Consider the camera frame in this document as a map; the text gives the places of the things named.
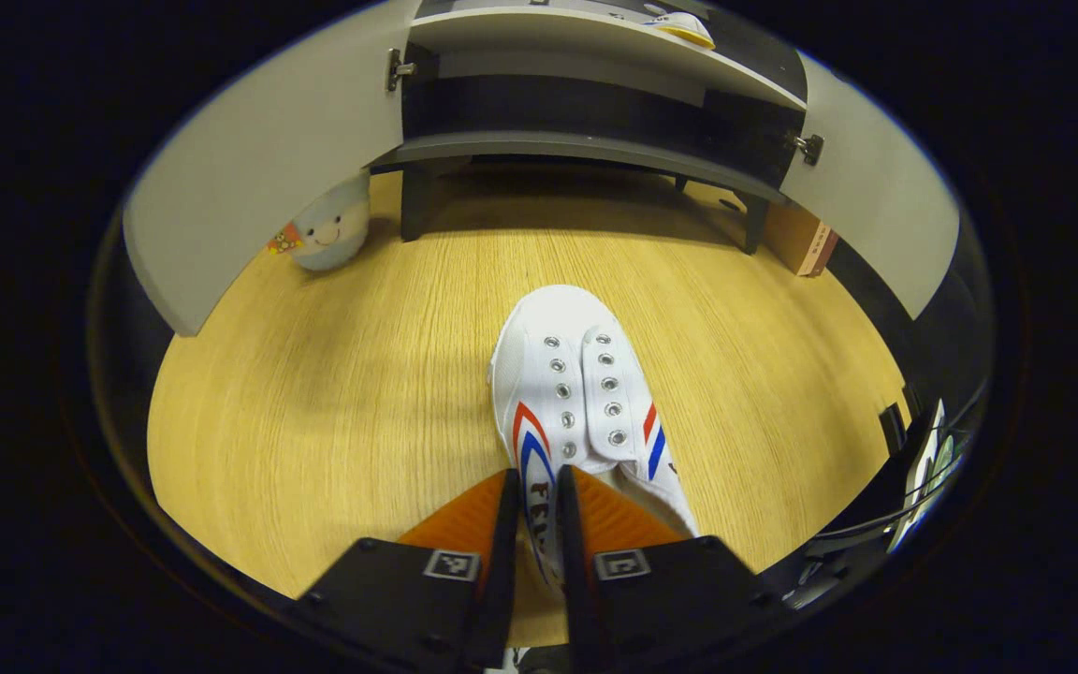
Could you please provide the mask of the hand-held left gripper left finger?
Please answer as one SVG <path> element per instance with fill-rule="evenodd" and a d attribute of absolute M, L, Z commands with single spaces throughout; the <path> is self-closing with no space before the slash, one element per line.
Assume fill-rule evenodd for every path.
<path fill-rule="evenodd" d="M 292 618 L 373 670 L 501 668 L 519 513 L 517 470 L 492 474 L 398 540 L 357 540 L 292 603 Z"/>

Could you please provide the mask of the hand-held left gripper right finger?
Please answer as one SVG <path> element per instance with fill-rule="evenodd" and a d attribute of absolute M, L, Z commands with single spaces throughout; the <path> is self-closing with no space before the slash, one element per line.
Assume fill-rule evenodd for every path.
<path fill-rule="evenodd" d="M 680 535 L 602 479 L 558 474 L 573 670 L 725 670 L 783 605 L 714 535 Z"/>

